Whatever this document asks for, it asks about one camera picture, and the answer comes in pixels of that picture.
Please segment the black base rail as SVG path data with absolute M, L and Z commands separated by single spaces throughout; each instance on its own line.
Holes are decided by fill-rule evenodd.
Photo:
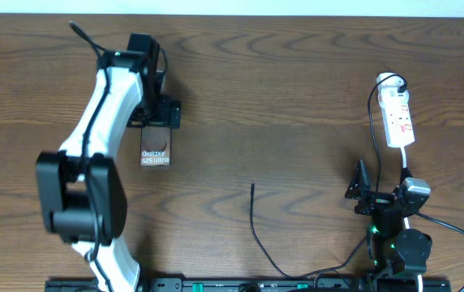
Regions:
M 95 280 L 48 280 L 46 292 L 99 291 Z M 377 290 L 362 279 L 340 277 L 305 280 L 205 280 L 180 278 L 146 279 L 138 284 L 136 291 L 143 292 L 239 292 L 239 291 L 418 291 L 414 280 L 380 279 Z M 448 280 L 423 279 L 423 291 L 449 292 L 452 287 Z

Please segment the white power strip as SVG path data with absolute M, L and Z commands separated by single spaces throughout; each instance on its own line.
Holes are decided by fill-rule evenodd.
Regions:
M 376 82 L 387 145 L 390 148 L 404 148 L 414 143 L 408 105 L 410 95 L 405 80 L 394 73 L 385 72 L 378 75 Z

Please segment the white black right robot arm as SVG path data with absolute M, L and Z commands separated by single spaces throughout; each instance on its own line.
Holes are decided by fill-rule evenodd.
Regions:
M 400 289 L 401 281 L 413 281 L 417 290 L 423 288 L 418 277 L 427 270 L 432 238 L 407 227 L 405 219 L 423 207 L 430 193 L 427 182 L 412 177 L 407 168 L 392 192 L 373 191 L 363 161 L 356 163 L 345 197 L 357 201 L 355 213 L 371 218 L 368 245 L 376 261 L 375 272 L 366 277 L 371 291 L 382 291 L 386 286 Z

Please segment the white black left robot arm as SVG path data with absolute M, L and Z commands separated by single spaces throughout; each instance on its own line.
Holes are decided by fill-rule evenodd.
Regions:
M 162 91 L 165 51 L 150 35 L 131 34 L 125 50 L 96 43 L 92 97 L 71 135 L 35 165 L 45 228 L 88 262 L 90 280 L 48 280 L 47 291 L 141 291 L 148 288 L 123 231 L 127 198 L 115 158 L 129 127 L 180 126 L 181 103 Z

